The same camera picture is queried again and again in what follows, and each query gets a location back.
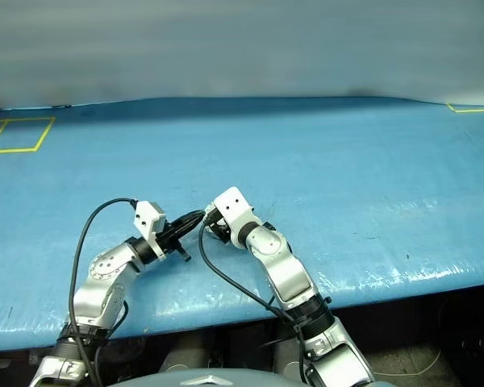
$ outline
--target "blue tablecloth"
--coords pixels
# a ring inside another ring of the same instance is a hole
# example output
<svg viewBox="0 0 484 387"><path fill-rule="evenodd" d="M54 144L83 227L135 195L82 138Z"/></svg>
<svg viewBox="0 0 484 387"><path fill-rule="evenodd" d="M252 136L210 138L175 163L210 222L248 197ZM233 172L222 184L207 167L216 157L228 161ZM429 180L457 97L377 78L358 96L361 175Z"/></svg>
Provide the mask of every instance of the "blue tablecloth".
<svg viewBox="0 0 484 387"><path fill-rule="evenodd" d="M77 237L98 204L151 200L172 220L232 185L285 234L334 307L484 284L484 112L388 98L0 111L0 350L55 342ZM101 214L80 281L96 254L131 235L129 206ZM183 244L192 261L176 254L148 268L118 336L269 316L208 270L197 231ZM207 251L270 297L247 252L213 239Z"/></svg>

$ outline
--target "cable connector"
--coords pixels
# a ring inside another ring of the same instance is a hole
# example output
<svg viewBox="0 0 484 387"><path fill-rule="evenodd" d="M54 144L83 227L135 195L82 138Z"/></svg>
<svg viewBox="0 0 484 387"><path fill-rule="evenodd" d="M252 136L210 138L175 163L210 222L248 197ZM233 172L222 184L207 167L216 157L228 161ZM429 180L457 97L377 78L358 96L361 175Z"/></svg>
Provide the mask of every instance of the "cable connector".
<svg viewBox="0 0 484 387"><path fill-rule="evenodd" d="M212 211L210 211L207 216L204 218L204 223L207 226L210 226L213 223L217 223L220 219L223 218L223 215L220 213L219 209L215 207Z"/></svg>
<svg viewBox="0 0 484 387"><path fill-rule="evenodd" d="M131 205L131 207L136 210L136 205L138 204L139 200L138 199L131 199L129 201L129 204Z"/></svg>

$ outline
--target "blue table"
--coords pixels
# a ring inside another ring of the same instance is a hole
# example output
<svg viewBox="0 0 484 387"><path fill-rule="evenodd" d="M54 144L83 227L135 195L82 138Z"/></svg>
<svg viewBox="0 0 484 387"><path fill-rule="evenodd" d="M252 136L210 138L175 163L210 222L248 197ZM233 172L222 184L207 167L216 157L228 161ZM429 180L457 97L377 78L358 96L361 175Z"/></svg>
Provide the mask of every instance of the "blue table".
<svg viewBox="0 0 484 387"><path fill-rule="evenodd" d="M96 205L148 199L172 220L231 185L286 235L334 307L484 284L484 112L388 98L0 111L0 350L54 343L77 237ZM130 235L129 206L101 214L80 281L96 254ZM269 316L207 269L197 232L183 244L192 261L153 264L117 336ZM269 297L246 252L213 239L207 251Z"/></svg>

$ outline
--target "silver arm segment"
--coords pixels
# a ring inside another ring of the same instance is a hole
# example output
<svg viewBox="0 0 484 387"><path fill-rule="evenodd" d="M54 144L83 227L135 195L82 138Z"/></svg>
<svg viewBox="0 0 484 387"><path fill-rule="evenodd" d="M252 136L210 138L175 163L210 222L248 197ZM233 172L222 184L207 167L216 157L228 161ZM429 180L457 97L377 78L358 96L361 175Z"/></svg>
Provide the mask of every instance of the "silver arm segment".
<svg viewBox="0 0 484 387"><path fill-rule="evenodd" d="M142 238L122 243L96 256L90 264L86 281L73 298L77 326L90 354L115 325L129 287L145 270L146 264L166 257L156 241L156 234L162 232L165 225L163 210L156 203L138 202L134 224ZM141 243L146 247L143 253L136 249ZM47 379L75 385L85 376L86 367L67 319L53 353L41 360L29 387L38 386Z"/></svg>
<svg viewBox="0 0 484 387"><path fill-rule="evenodd" d="M304 355L310 361L306 375L311 383L351 387L373 382L364 356L322 301L285 237L253 214L236 187L219 195L214 206L230 229L232 243L247 248L259 260L280 307L297 319L304 336Z"/></svg>

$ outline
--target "dark floor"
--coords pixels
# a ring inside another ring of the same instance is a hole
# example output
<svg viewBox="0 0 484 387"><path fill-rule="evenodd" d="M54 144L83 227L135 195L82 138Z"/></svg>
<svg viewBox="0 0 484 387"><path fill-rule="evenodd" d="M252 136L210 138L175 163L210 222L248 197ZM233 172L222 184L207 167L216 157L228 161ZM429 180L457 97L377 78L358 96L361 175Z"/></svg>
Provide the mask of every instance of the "dark floor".
<svg viewBox="0 0 484 387"><path fill-rule="evenodd" d="M371 306L336 310L377 379L398 387L484 385L484 286ZM203 331L212 342L211 367L271 371L273 351L256 351L276 338L273 320ZM155 373L180 334L111 342L101 374L113 383ZM0 385L25 386L45 350L0 353Z"/></svg>

